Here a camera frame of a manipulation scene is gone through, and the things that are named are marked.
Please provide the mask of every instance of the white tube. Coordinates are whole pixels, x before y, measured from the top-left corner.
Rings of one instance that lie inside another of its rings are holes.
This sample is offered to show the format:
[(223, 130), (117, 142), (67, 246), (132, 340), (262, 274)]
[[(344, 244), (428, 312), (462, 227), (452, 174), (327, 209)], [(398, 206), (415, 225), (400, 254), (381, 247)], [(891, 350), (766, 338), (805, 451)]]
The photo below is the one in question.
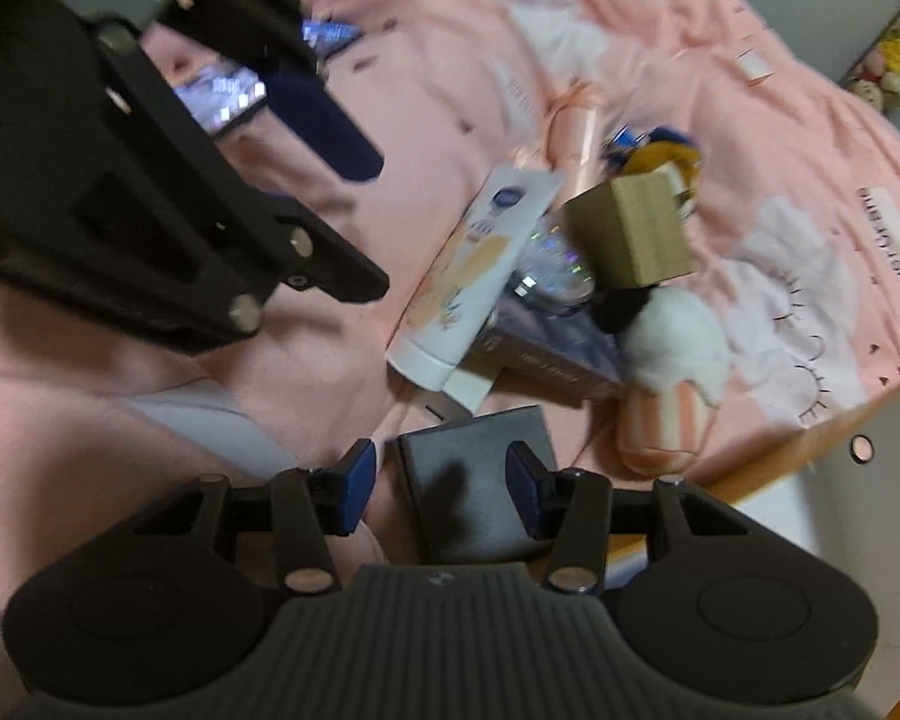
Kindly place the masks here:
[(413, 384), (439, 392), (506, 287), (562, 184), (559, 173), (497, 167), (424, 277), (386, 350)]

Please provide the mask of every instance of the silver screw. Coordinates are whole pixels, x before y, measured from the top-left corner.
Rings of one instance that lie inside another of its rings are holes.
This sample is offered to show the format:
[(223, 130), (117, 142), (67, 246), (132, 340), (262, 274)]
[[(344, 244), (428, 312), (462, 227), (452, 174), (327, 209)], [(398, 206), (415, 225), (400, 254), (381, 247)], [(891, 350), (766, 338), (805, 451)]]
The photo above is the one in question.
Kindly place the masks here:
[(137, 39), (121, 23), (106, 23), (97, 31), (97, 40), (111, 52), (130, 53), (137, 50)]
[(554, 571), (548, 577), (548, 581), (562, 592), (578, 595), (588, 592), (597, 586), (597, 575), (589, 568), (568, 565)]
[(255, 333), (263, 323), (264, 311), (253, 295), (237, 295), (230, 303), (230, 321), (242, 333)]
[(317, 595), (331, 589), (333, 577), (322, 568), (298, 568), (283, 578), (283, 584), (302, 595)]
[(303, 227), (294, 227), (290, 231), (290, 245), (305, 260), (314, 256), (314, 239)]

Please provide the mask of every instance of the bed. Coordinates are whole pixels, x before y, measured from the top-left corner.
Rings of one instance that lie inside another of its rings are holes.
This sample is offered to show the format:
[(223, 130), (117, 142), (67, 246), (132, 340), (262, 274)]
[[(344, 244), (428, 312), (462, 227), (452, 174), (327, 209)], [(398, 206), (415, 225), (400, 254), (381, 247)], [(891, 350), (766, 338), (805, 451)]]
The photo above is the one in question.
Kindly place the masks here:
[[(900, 135), (797, 62), (743, 0), (306, 1), (367, 30), (333, 60), (330, 88), (386, 154), (383, 174), (344, 184), (268, 114), (223, 151), (370, 255), (389, 294), (355, 307), (281, 290), (258, 338), (191, 360), (0, 286), (0, 609), (41, 566), (181, 480), (266, 475), (127, 397), (213, 380), (303, 466), (431, 424), (386, 346), (490, 169), (540, 146), (573, 83), (600, 87), (608, 124), (669, 124), (706, 156), (688, 223), (698, 272), (680, 285), (720, 316), (734, 366), (694, 479), (900, 385)], [(148, 47), (168, 77), (202, 61), (165, 33)], [(762, 83), (749, 83), (747, 52), (772, 72)], [(528, 403), (543, 405), (559, 464), (634, 483), (616, 459), (613, 404), (562, 402), (506, 374), (483, 411)], [(415, 559), (392, 464), (365, 525), (333, 548), (347, 571)]]

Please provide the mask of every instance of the phone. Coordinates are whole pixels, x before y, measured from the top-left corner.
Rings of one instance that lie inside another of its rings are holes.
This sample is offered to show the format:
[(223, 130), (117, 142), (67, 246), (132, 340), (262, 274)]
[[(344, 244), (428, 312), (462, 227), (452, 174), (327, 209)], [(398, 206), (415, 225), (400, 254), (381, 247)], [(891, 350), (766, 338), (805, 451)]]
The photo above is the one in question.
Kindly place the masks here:
[(207, 65), (173, 90), (211, 138), (248, 122), (266, 107), (266, 84), (260, 76), (229, 59)]
[(364, 32), (352, 23), (305, 20), (303, 39), (317, 52), (320, 59), (329, 59), (352, 46)]

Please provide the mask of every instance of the holographic round object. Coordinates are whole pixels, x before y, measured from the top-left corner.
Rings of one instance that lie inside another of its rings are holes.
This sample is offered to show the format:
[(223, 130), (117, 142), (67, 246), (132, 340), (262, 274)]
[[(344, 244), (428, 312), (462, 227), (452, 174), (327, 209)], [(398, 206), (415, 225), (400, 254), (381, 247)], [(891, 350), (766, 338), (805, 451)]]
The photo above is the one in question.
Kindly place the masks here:
[(511, 288), (533, 307), (563, 316), (586, 305), (594, 287), (593, 274), (567, 240), (559, 218), (546, 215), (520, 255)]

